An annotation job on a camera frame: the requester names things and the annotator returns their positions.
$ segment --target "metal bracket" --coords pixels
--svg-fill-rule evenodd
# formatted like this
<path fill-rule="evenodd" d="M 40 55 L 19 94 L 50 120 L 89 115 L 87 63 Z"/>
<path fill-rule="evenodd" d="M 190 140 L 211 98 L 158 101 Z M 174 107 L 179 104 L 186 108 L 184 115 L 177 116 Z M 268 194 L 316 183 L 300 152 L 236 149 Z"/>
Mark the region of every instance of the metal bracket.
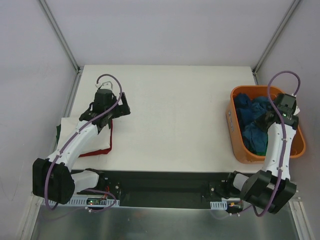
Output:
<path fill-rule="evenodd" d="M 111 206 L 115 200 L 113 199 L 103 199 L 100 201 L 101 205 L 89 205 L 87 204 L 87 199 L 96 198 L 94 197 L 87 197 L 87 196 L 73 196 L 70 201 L 68 201 L 66 204 L 60 204 L 61 207 L 95 207 L 95 208 L 105 208 Z M 49 200 L 49 205 L 54 206 L 56 204 L 55 201 Z M 115 205 L 113 207 L 119 207 L 120 201 L 117 200 Z"/>
<path fill-rule="evenodd" d="M 211 201 L 210 202 L 210 208 L 211 210 L 227 210 L 228 204 L 227 201 Z"/>

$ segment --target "cloth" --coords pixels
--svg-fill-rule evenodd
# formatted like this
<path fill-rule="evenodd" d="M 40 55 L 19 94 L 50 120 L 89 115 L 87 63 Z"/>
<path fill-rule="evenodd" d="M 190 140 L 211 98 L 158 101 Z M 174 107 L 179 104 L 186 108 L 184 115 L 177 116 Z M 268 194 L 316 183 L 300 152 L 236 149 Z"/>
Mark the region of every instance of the cloth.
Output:
<path fill-rule="evenodd" d="M 77 117 L 63 117 L 61 118 L 61 129 L 57 148 L 60 149 L 70 134 L 75 130 L 79 119 Z M 112 122 L 110 129 L 108 126 L 104 127 L 101 132 L 93 138 L 83 148 L 80 157 L 94 156 L 100 154 L 107 154 L 112 149 Z"/>
<path fill-rule="evenodd" d="M 253 154 L 265 156 L 268 134 L 256 125 L 255 120 L 272 109 L 268 98 L 259 96 L 251 101 L 247 94 L 240 93 L 233 101 L 245 147 Z"/>

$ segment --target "red cloth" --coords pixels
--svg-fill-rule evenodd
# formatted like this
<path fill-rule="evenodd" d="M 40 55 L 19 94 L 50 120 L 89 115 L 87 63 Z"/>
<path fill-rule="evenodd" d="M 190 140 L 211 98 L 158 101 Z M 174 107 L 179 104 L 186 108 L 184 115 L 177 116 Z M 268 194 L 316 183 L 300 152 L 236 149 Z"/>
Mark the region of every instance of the red cloth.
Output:
<path fill-rule="evenodd" d="M 101 149 L 101 150 L 97 150 L 97 151 L 91 151 L 85 154 L 81 154 L 79 156 L 79 158 L 81 157 L 88 157 L 88 156 L 96 156 L 96 155 L 101 155 L 101 154 L 108 154 L 110 153 L 110 151 L 112 150 L 112 131 L 113 131 L 113 122 L 112 120 L 110 121 L 110 148 L 107 149 Z"/>

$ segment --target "white wall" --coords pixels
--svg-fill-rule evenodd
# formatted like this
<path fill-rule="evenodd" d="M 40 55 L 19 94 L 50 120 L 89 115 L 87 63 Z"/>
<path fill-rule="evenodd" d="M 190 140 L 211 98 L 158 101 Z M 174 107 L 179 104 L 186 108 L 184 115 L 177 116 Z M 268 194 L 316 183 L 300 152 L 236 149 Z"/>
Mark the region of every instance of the white wall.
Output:
<path fill-rule="evenodd" d="M 301 77 L 297 103 L 300 125 L 306 138 L 306 153 L 290 162 L 292 179 L 297 182 L 316 239 L 320 207 L 320 1 L 304 0 L 289 21 L 270 56 L 258 72 L 260 84 L 267 84 L 279 71 L 292 70 Z M 280 76 L 274 85 L 292 93 L 294 76 Z"/>
<path fill-rule="evenodd" d="M 254 67 L 293 0 L 47 0 L 77 62 Z"/>
<path fill-rule="evenodd" d="M 0 23 L 0 239 L 16 240 L 75 72 L 36 0 L 0 1 Z"/>

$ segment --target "cable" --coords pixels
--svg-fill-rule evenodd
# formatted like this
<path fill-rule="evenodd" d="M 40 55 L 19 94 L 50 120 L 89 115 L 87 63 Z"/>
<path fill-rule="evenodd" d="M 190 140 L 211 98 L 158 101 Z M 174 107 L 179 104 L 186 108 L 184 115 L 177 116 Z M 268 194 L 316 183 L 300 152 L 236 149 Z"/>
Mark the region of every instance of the cable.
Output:
<path fill-rule="evenodd" d="M 48 199 L 48 185 L 49 185 L 49 178 L 50 178 L 50 175 L 51 175 L 51 172 L 54 168 L 54 165 L 55 163 L 57 162 L 57 160 L 59 159 L 59 157 L 61 156 L 61 154 L 64 152 L 64 150 L 67 148 L 67 146 L 75 139 L 75 137 L 80 134 L 80 132 L 86 127 L 88 126 L 89 124 L 91 124 L 93 121 L 101 118 L 102 116 L 106 115 L 107 113 L 109 113 L 112 109 L 114 109 L 117 104 L 120 102 L 121 100 L 121 97 L 122 97 L 122 86 L 120 84 L 120 82 L 118 81 L 118 79 L 116 79 L 114 76 L 110 75 L 110 74 L 102 74 L 101 76 L 99 76 L 96 80 L 96 83 L 98 84 L 99 83 L 99 80 L 102 78 L 102 77 L 111 77 L 113 78 L 116 83 L 119 85 L 119 88 L 120 88 L 120 93 L 119 93 L 119 98 L 115 101 L 115 103 L 110 107 L 108 108 L 106 111 L 104 111 L 103 113 L 99 114 L 98 116 L 94 117 L 93 119 L 91 119 L 90 121 L 88 121 L 87 123 L 85 123 L 82 127 L 79 128 L 79 131 L 78 132 L 75 132 L 70 138 L 68 141 L 66 141 L 66 143 L 64 144 L 64 146 L 61 148 L 61 150 L 59 151 L 59 154 L 57 154 L 54 158 L 54 160 L 52 161 L 49 169 L 48 169 L 48 172 L 46 174 L 46 177 L 45 177 L 45 183 L 44 183 L 44 202 L 45 202 L 45 206 L 47 209 L 49 210 L 54 210 L 56 209 L 56 207 L 58 206 L 58 203 L 56 203 L 54 205 L 54 207 L 50 207 L 49 205 L 49 199 Z"/>
<path fill-rule="evenodd" d="M 301 83 L 301 80 L 300 80 L 300 77 L 293 71 L 281 71 L 279 73 L 277 73 L 276 75 L 273 76 L 273 78 L 271 78 L 269 84 L 268 84 L 268 87 L 267 87 L 267 97 L 268 97 L 268 100 L 271 104 L 271 106 L 273 107 L 274 111 L 276 112 L 276 114 L 278 115 L 278 117 L 280 118 L 280 121 L 281 121 L 281 127 L 282 127 L 282 141 L 283 141 L 283 144 L 282 144 L 282 149 L 281 149 L 281 154 L 280 154 L 280 161 L 279 161 L 279 167 L 278 167 L 278 178 L 276 180 L 276 183 L 275 183 L 275 186 L 274 186 L 274 189 L 272 191 L 272 194 L 271 194 L 271 197 L 269 199 L 269 202 L 268 204 L 266 205 L 266 207 L 264 208 L 264 210 L 261 212 L 261 213 L 258 213 L 257 211 L 257 208 L 256 206 L 253 206 L 253 210 L 254 210 L 254 213 L 257 217 L 262 217 L 263 215 L 265 215 L 276 194 L 277 194 L 277 190 L 279 188 L 279 185 L 280 185 L 280 182 L 281 182 L 281 177 L 282 177 L 282 166 L 283 166 L 283 163 L 284 163 L 284 156 L 285 156 L 285 151 L 286 151 L 286 146 L 287 146 L 287 132 L 286 132 L 286 126 L 285 126 L 285 122 L 284 122 L 284 119 L 281 115 L 281 113 L 279 112 L 279 110 L 277 109 L 276 105 L 274 104 L 274 102 L 272 101 L 271 99 L 271 95 L 270 95 L 270 87 L 271 87 L 271 83 L 275 80 L 276 77 L 278 77 L 279 75 L 281 74 L 292 74 L 296 77 L 296 79 L 298 80 L 298 87 L 296 88 L 295 92 L 294 92 L 294 96 L 297 95 L 298 91 L 299 91 L 299 88 L 300 88 L 300 83 Z"/>

